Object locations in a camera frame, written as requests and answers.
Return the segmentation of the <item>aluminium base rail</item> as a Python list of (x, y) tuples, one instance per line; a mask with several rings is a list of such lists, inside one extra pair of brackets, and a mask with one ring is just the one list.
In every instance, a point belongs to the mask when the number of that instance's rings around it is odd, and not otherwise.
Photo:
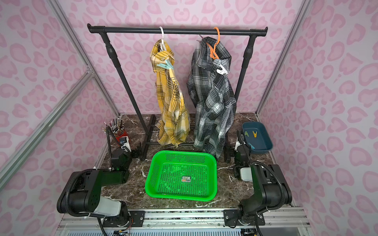
[[(243, 223), (236, 208), (140, 208), (130, 209), (133, 220), (116, 226), (92, 217), (64, 215), (57, 236), (257, 236), (254, 222)], [(265, 212), (258, 219), (264, 236), (313, 236), (301, 207)]]

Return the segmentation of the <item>green plastic basket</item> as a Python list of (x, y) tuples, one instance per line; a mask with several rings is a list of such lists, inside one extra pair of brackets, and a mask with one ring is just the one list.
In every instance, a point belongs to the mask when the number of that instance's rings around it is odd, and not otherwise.
[(151, 161), (145, 191), (152, 198), (208, 202), (218, 191), (217, 161), (203, 152), (157, 152)]

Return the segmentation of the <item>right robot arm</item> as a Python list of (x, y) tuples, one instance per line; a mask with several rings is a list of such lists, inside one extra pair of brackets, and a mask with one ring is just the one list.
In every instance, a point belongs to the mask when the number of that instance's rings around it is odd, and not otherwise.
[(240, 141), (234, 149), (234, 176), (252, 182), (254, 193), (238, 205), (237, 222), (242, 225), (257, 225), (265, 212), (280, 209), (292, 202), (292, 193), (277, 164), (267, 165), (250, 160), (250, 148)]

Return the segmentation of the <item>black clothes rack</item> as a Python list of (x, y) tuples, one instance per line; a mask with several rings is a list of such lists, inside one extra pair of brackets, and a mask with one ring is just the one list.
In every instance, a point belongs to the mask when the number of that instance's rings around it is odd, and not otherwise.
[[(130, 28), (130, 27), (107, 27), (107, 26), (92, 26), (91, 24), (87, 24), (87, 28), (90, 33), (97, 33), (101, 36), (102, 41), (105, 44), (105, 48), (107, 51), (107, 54), (112, 61), (115, 69), (117, 70), (119, 77), (125, 87), (125, 90), (132, 102), (132, 106), (134, 110), (136, 111), (136, 114), (140, 120), (140, 123), (142, 124), (142, 127), (145, 131), (145, 138), (142, 143), (142, 146), (140, 148), (140, 155), (138, 156), (141, 161), (145, 160), (147, 157), (147, 153), (149, 150), (149, 147), (152, 145), (158, 145), (158, 142), (151, 141), (155, 122), (157, 120), (156, 116), (152, 114), (150, 116), (149, 123), (146, 124), (143, 116), (140, 112), (140, 109), (137, 105), (137, 102), (133, 96), (133, 93), (131, 91), (131, 88), (128, 84), (128, 81), (126, 79), (126, 76), (123, 72), (123, 69), (121, 67), (120, 61), (118, 59), (118, 55), (116, 53), (116, 50), (114, 49), (113, 45), (111, 44), (111, 41), (109, 39), (108, 34), (109, 33), (142, 33), (142, 34), (154, 34), (154, 33), (165, 33), (165, 34), (187, 34), (187, 35), (215, 35), (216, 30), (215, 29), (180, 29), (180, 28), (165, 28), (163, 30), (160, 30), (158, 28)], [(220, 30), (221, 35), (232, 35), (232, 36), (248, 36), (248, 44), (246, 46), (246, 49), (243, 54), (243, 61), (242, 61), (242, 67), (240, 71), (240, 75), (238, 78), (237, 87), (234, 93), (234, 97), (237, 100), (239, 98), (239, 94), (241, 92), (241, 88), (244, 82), (244, 78), (250, 63), (250, 60), (253, 56), (254, 52), (254, 44), (257, 37), (265, 37), (268, 33), (268, 27), (265, 27), (264, 29), (225, 29)]]

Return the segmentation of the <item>white clothespin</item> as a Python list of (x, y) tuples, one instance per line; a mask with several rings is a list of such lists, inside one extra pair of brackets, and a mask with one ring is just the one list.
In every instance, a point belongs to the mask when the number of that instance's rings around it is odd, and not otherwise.
[(223, 67), (223, 65), (219, 65), (219, 68), (216, 70), (216, 72), (220, 75), (228, 75), (229, 71)]

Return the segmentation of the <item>dark teal plastic bin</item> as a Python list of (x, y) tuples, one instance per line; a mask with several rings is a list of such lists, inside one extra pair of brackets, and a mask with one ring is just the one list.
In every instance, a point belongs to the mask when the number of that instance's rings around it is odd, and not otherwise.
[[(246, 122), (242, 125), (244, 140), (250, 148), (251, 154), (268, 153), (273, 148), (273, 143), (263, 123), (260, 122)], [(245, 136), (245, 131), (248, 132), (249, 137)], [(253, 131), (257, 132), (257, 138), (253, 136)]]

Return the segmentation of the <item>grey plaid shirt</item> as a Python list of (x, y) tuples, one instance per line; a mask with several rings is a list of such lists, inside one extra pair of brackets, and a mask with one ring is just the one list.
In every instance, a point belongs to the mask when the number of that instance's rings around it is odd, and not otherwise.
[(232, 57), (220, 42), (216, 47), (219, 59), (210, 57), (211, 37), (203, 38), (192, 57), (187, 82), (189, 96), (195, 106), (194, 147), (220, 158), (225, 145), (225, 135), (231, 128), (237, 102), (228, 75), (216, 72), (219, 65), (230, 71)]

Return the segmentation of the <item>yellow plaid shirt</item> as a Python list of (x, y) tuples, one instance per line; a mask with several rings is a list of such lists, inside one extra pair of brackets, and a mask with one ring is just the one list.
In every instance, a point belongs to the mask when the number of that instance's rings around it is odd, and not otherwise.
[(170, 60), (174, 67), (174, 53), (165, 42), (166, 51), (161, 51), (160, 40), (155, 43), (150, 53), (153, 72), (156, 75), (156, 94), (161, 117), (156, 127), (159, 130), (160, 145), (178, 146), (186, 141), (190, 131), (190, 115), (184, 96), (176, 79), (175, 71), (157, 66)]

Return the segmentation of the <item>orange plastic hanger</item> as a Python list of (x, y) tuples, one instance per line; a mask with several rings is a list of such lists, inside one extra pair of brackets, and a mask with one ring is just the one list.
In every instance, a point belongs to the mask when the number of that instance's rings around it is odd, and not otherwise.
[(214, 29), (217, 31), (217, 35), (218, 35), (216, 43), (214, 43), (213, 46), (211, 46), (209, 43), (206, 43), (206, 44), (207, 44), (207, 46), (209, 47), (209, 50), (210, 50), (210, 57), (212, 59), (216, 60), (216, 59), (219, 59), (219, 56), (216, 53), (216, 47), (220, 43), (220, 30), (219, 30), (218, 27), (214, 27)]

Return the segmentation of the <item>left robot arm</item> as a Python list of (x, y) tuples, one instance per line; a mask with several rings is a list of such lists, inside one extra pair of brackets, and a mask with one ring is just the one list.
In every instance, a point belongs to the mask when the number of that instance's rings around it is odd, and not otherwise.
[(125, 184), (132, 163), (130, 150), (118, 148), (111, 153), (108, 169), (73, 172), (57, 201), (57, 211), (74, 217), (95, 217), (105, 226), (125, 226), (131, 216), (125, 202), (101, 195), (102, 188)]

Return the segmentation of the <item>white plastic hanger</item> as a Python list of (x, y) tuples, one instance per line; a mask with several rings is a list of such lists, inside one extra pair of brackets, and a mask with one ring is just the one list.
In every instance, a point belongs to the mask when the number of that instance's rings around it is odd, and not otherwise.
[(161, 51), (166, 51), (166, 45), (165, 45), (165, 41), (164, 41), (164, 30), (163, 30), (163, 27), (159, 27), (160, 29), (160, 32), (161, 32), (161, 39), (160, 39), (160, 43), (159, 43), (159, 46), (160, 46), (160, 50)]

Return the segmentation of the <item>red pen cup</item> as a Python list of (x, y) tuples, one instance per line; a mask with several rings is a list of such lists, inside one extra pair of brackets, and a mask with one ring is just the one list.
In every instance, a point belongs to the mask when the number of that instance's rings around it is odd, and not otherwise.
[(127, 137), (129, 140), (129, 135), (125, 130), (123, 120), (121, 118), (113, 119), (110, 124), (104, 122), (105, 128), (103, 129), (108, 143), (110, 144), (110, 139), (112, 138), (118, 145), (120, 145), (120, 139), (122, 137)]

